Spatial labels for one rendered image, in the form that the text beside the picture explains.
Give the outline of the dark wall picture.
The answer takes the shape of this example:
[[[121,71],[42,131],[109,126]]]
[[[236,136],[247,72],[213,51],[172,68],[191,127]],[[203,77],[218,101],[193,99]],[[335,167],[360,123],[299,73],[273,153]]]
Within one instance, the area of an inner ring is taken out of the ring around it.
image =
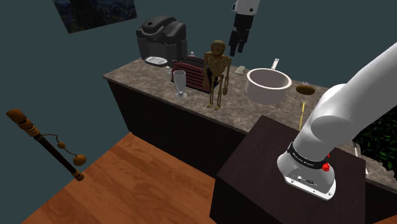
[[[137,18],[134,0],[52,0],[69,34]]]

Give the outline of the black coffee machine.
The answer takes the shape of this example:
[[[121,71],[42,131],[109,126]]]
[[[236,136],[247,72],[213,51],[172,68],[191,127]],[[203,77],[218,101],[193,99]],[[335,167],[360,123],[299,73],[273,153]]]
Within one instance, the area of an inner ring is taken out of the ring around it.
[[[188,55],[186,25],[172,16],[147,19],[136,30],[141,58],[153,66],[172,67]]]

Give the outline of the dark robot stand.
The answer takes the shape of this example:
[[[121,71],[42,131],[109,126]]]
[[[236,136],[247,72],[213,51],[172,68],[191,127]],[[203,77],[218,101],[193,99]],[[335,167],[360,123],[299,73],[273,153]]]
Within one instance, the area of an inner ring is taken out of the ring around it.
[[[335,148],[336,192],[323,200],[287,184],[277,158],[297,130],[261,116],[217,174],[210,217],[217,224],[372,224],[365,161]]]

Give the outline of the dark counter cabinet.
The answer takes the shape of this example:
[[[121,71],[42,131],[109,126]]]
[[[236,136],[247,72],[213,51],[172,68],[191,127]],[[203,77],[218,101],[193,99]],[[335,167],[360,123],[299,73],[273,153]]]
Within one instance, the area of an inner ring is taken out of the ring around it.
[[[251,102],[246,78],[233,75],[221,109],[207,107],[207,94],[188,89],[185,99],[165,69],[137,59],[105,75],[128,130],[135,136],[213,177],[261,116],[297,130],[300,96],[289,89],[273,106]],[[397,215],[397,182],[366,177],[366,211],[372,224]]]

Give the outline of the clear footed glass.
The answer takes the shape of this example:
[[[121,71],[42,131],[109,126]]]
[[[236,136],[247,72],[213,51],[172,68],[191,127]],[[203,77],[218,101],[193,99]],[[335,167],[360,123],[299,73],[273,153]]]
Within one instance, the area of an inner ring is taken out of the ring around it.
[[[184,70],[175,70],[173,72],[174,85],[177,90],[176,97],[178,99],[184,99],[187,97],[185,92],[186,87],[186,73]]]

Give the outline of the green leafy plant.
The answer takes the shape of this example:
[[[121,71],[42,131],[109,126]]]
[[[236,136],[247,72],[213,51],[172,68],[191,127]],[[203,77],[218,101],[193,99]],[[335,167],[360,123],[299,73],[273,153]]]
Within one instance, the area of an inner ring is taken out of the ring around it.
[[[397,106],[365,127],[352,141],[360,146],[362,155],[393,171],[397,180]]]

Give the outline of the brown skeleton figure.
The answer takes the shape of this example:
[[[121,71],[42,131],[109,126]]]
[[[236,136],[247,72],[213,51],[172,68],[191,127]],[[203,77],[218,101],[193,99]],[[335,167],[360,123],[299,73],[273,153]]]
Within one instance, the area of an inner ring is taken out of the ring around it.
[[[211,84],[204,80],[202,82],[203,86],[210,86],[210,100],[207,105],[211,108],[214,103],[214,82],[215,78],[218,78],[219,89],[218,96],[216,100],[216,111],[221,107],[221,96],[228,93],[228,83],[229,83],[229,72],[231,66],[231,58],[224,55],[226,44],[222,40],[215,40],[211,43],[211,51],[205,52],[204,54],[204,77],[207,77],[207,67],[212,72]]]

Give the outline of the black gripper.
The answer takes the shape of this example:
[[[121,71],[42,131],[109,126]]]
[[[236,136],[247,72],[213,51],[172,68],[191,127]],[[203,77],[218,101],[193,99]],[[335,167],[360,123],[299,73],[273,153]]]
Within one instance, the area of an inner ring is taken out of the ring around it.
[[[252,27],[254,16],[253,15],[242,15],[239,13],[235,14],[235,20],[233,26],[236,31],[232,31],[228,45],[230,46],[230,56],[235,55],[237,51],[242,53],[244,45],[247,43],[249,36],[249,30]]]

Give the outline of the white saucepan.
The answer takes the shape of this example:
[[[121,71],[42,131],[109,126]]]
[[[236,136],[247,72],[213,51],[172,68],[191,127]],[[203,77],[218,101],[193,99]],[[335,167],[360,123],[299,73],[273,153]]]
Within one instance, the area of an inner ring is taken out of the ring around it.
[[[278,63],[279,59],[274,59],[271,68],[256,68],[247,73],[246,95],[250,100],[262,105],[274,105],[282,100],[292,80],[276,69]]]

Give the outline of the brown round plate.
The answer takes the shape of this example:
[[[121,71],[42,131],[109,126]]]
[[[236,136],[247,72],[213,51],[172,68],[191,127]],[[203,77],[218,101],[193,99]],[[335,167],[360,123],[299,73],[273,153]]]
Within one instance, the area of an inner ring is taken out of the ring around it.
[[[296,91],[303,95],[313,95],[316,90],[309,85],[298,85]]]

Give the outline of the yellow pencil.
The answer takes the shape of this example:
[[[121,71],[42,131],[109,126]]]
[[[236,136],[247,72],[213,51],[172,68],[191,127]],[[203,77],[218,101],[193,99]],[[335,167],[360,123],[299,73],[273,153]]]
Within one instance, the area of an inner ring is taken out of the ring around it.
[[[303,127],[303,116],[304,116],[304,111],[305,111],[305,102],[302,103],[302,110],[301,110],[301,115],[300,115],[300,122],[299,122],[299,131],[301,131]]]

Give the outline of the wooden staff with beads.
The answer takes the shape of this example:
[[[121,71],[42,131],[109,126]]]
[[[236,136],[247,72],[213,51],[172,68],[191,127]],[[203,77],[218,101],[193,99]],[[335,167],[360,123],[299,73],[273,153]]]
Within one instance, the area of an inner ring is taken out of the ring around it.
[[[39,129],[19,110],[11,109],[6,112],[6,115],[16,123],[24,132],[30,137],[33,137],[41,146],[43,146],[54,158],[56,158],[76,179],[82,181],[84,175],[71,165],[59,152],[52,146],[52,144],[45,138],[45,136],[55,136],[57,147],[65,150],[68,154],[73,156],[73,164],[75,166],[82,166],[87,162],[87,158],[84,155],[78,155],[70,152],[66,149],[66,144],[59,141],[59,137],[56,134],[42,134]]]

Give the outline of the red toaster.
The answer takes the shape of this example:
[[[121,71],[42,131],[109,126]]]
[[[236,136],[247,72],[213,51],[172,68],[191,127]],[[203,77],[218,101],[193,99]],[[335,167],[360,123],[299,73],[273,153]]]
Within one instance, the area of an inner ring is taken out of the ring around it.
[[[204,76],[204,60],[198,57],[187,56],[181,60],[173,60],[172,73],[183,70],[186,73],[186,86],[205,92],[211,92],[212,72],[207,66],[206,77]]]

